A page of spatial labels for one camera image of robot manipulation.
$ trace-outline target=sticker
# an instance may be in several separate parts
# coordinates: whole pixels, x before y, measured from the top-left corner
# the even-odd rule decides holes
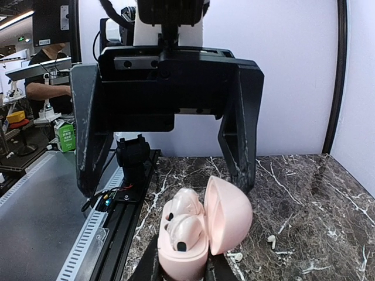
[[[51,44],[51,39],[39,40],[40,46],[49,45],[49,44]]]

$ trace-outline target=green carton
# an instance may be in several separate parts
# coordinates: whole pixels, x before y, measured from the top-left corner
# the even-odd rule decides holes
[[[54,134],[57,138],[57,147],[62,152],[76,149],[76,136],[72,124],[57,120],[54,126]]]

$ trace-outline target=ceiling light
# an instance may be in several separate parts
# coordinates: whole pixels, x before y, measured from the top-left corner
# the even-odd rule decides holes
[[[29,11],[27,13],[22,14],[21,16],[18,16],[17,18],[14,18],[10,20],[9,22],[4,23],[3,25],[0,25],[0,30],[7,28],[9,25],[13,25],[16,22],[19,22],[22,19],[27,18],[28,16],[31,16],[34,13],[34,11]]]

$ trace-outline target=stool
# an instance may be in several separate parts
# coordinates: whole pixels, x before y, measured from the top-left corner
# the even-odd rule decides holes
[[[37,145],[28,145],[26,141],[25,131],[23,130],[23,127],[26,126],[28,123],[30,123],[30,120],[24,119],[17,123],[10,124],[11,129],[19,129],[19,134],[21,136],[23,147],[19,148],[16,152],[18,156],[26,156],[38,149]]]

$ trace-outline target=person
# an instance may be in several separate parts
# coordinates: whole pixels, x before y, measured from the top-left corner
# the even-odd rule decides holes
[[[31,59],[29,65],[67,57],[60,52],[65,45],[65,43],[59,43],[44,47]],[[46,85],[43,75],[40,75],[27,78],[25,90],[34,118],[39,117],[39,111],[43,109],[46,99],[49,99],[55,113],[71,114],[73,112],[69,85]]]

